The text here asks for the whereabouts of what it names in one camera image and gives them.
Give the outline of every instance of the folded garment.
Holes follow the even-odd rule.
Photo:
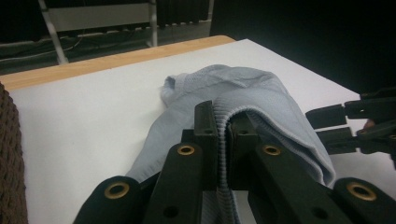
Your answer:
[[[240,112],[247,112],[259,135],[270,133],[293,152],[317,182],[330,185],[334,181],[325,147],[286,88],[270,72],[211,65],[193,74],[168,77],[161,97],[167,109],[151,126],[127,176],[142,182],[160,172],[168,149],[180,142],[182,130],[193,128],[194,107],[212,100],[219,130],[219,185],[217,201],[213,194],[204,195],[203,223],[240,222],[235,197],[227,184],[225,160],[226,125]]]

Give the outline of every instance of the wooden table edge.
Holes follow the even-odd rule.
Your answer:
[[[120,67],[127,64],[141,63],[149,60],[195,51],[198,49],[215,47],[232,43],[234,41],[235,40],[225,35],[210,36],[176,44],[164,45],[156,48],[141,49],[76,63],[68,63],[3,75],[0,76],[0,82],[5,86],[6,90],[13,91],[51,81],[69,77],[77,77],[110,68]]]

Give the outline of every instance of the white table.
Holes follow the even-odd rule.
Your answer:
[[[359,99],[249,40],[12,91],[21,115],[29,222],[72,223],[100,182],[131,168],[151,123],[164,110],[164,79],[214,63],[275,73],[304,112]],[[349,125],[356,131],[363,123]],[[332,159],[340,176],[368,180],[396,198],[388,155]]]

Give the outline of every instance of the wicker basket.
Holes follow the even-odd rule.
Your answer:
[[[28,223],[17,107],[0,83],[0,223]]]

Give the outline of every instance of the floor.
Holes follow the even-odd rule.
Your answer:
[[[198,24],[168,26],[158,31],[158,44],[167,45],[209,36],[210,21]],[[127,51],[145,49],[149,28],[123,30],[107,34],[61,37],[64,53],[70,63]],[[12,74],[57,65],[57,57],[50,38],[38,42],[0,44],[0,75]]]

